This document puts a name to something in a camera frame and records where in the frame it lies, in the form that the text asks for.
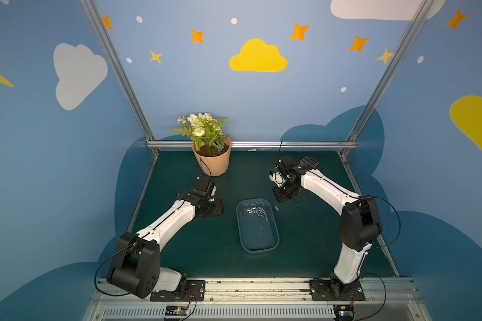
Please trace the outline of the clear plastic storage box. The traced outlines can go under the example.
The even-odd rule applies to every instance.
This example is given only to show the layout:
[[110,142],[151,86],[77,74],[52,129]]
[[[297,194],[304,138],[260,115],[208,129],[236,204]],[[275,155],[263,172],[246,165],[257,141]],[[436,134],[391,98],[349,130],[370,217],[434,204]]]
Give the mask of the clear plastic storage box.
[[[256,215],[242,215],[242,210],[262,207],[268,213],[268,221]],[[240,243],[248,254],[262,254],[273,251],[280,243],[273,208],[266,199],[247,199],[236,206],[236,217]]]

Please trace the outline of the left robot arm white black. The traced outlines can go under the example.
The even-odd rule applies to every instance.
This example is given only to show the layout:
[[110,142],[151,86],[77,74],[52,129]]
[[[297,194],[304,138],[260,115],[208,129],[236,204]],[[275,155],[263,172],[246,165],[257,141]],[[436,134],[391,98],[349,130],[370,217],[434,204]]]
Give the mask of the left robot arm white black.
[[111,257],[107,282],[138,298],[152,292],[185,291],[184,273],[161,267],[161,252],[170,239],[194,218],[220,216],[224,206],[217,197],[190,194],[178,199],[158,219],[136,233],[120,236]]

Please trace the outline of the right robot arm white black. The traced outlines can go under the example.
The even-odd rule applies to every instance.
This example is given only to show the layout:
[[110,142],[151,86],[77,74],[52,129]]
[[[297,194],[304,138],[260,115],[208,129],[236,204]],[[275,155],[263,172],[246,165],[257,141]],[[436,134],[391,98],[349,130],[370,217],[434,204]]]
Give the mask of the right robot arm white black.
[[279,202],[304,189],[317,195],[340,215],[342,246],[326,290],[335,300],[351,297],[360,287],[360,270],[372,241],[383,231],[375,198],[351,192],[309,165],[290,169],[276,167],[270,171],[269,178],[276,184],[273,192]]

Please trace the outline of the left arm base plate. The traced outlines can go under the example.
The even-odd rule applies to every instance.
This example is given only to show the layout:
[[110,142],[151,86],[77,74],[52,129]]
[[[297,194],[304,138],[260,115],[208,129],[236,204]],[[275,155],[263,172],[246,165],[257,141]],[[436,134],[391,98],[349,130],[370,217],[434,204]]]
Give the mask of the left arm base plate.
[[193,301],[203,302],[206,290],[205,280],[184,280],[176,291],[152,292],[151,302],[184,302],[193,298]]

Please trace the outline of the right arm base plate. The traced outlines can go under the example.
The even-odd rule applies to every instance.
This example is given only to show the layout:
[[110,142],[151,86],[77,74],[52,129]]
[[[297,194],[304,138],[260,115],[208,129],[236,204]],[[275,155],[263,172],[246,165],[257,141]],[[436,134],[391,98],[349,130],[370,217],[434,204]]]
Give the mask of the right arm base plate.
[[314,278],[309,281],[313,301],[365,301],[366,297],[359,279],[343,284],[338,279]]

